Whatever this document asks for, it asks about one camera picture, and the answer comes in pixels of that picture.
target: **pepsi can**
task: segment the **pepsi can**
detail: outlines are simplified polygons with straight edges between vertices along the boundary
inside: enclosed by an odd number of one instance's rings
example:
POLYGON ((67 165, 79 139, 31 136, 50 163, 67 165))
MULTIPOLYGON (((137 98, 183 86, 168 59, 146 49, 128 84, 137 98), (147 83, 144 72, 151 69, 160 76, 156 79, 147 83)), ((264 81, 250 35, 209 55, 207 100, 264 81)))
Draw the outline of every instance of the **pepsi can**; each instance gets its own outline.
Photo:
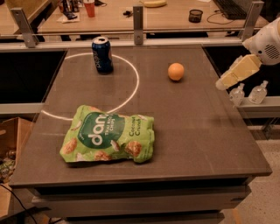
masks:
POLYGON ((100 74, 109 74, 113 72, 111 45, 108 38, 94 38, 92 48, 97 72, 100 74))

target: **cup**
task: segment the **cup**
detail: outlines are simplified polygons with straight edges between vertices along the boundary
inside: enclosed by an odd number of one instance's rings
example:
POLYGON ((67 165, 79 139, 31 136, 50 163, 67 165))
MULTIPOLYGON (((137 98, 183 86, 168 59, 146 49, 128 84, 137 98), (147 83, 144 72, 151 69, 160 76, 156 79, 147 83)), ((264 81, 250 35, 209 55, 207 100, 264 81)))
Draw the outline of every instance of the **cup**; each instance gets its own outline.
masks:
POLYGON ((84 0, 84 5, 87 10, 87 16, 93 18, 95 16, 95 0, 84 0))
POLYGON ((202 14, 202 10, 190 10, 189 21, 191 23, 200 23, 202 14))

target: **metal frame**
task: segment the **metal frame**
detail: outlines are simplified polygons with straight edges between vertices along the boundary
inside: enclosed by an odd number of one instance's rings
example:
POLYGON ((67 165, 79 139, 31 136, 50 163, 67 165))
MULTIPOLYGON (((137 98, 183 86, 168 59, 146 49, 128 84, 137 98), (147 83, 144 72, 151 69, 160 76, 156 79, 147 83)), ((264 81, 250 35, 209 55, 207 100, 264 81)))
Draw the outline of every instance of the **metal frame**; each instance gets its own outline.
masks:
MULTIPOLYGON (((118 34, 134 34, 133 40, 111 40, 114 46, 179 46, 179 45, 200 45, 200 46, 241 46, 244 39, 253 35, 256 20, 260 15, 263 7, 262 1, 253 1, 246 18, 244 28, 240 31, 238 37, 232 38, 167 38, 167 39, 144 39, 143 30, 143 6, 134 6, 134 31, 118 32, 118 34)), ((38 42, 36 36, 32 33, 25 14, 21 8, 12 9, 13 15, 22 32, 24 43, 0 44, 1 52, 18 52, 18 51, 46 51, 52 49, 67 49, 78 47, 90 47, 90 41, 75 42, 38 42)), ((184 31, 167 31, 167 32, 184 32, 184 31)), ((39 113, 44 103, 27 103, 27 104, 0 104, 0 114, 6 113, 39 113)), ((262 105, 252 105, 245 102, 238 107, 243 118, 254 117, 276 117, 280 113, 280 96, 267 97, 267 101, 262 105)))
POLYGON ((274 126, 277 124, 278 120, 280 119, 280 117, 273 117, 270 118, 266 124, 264 124, 264 126, 262 127, 262 132, 265 135, 266 139, 271 139, 272 137, 272 132, 273 132, 273 128, 274 126))

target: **chip bag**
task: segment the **chip bag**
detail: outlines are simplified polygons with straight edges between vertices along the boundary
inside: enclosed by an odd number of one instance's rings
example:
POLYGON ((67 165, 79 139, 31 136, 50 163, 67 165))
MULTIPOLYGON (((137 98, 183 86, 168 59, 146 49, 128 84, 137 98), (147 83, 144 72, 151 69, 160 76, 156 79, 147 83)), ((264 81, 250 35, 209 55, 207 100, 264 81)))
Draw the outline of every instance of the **chip bag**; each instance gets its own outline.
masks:
POLYGON ((107 114, 79 106, 59 153, 67 163, 121 158, 142 163, 152 157, 153 123, 150 116, 107 114))

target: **label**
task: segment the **label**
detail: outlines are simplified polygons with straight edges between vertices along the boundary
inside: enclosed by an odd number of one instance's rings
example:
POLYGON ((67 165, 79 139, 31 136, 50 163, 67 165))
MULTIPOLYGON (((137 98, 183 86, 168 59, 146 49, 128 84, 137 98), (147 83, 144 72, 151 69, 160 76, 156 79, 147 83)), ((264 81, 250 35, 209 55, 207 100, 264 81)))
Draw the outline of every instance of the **label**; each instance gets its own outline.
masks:
POLYGON ((105 50, 99 49, 99 52, 93 50, 95 66, 100 73, 112 72, 113 70, 111 50, 109 50, 108 55, 104 55, 105 53, 105 50))
POLYGON ((78 138, 88 148, 106 149, 117 141, 124 130, 124 118, 118 115, 90 113, 82 124, 78 138))
POLYGON ((135 118, 135 117, 131 117, 131 129, 129 132, 129 136, 133 137, 133 136, 140 136, 141 134, 141 119, 140 118, 135 118))

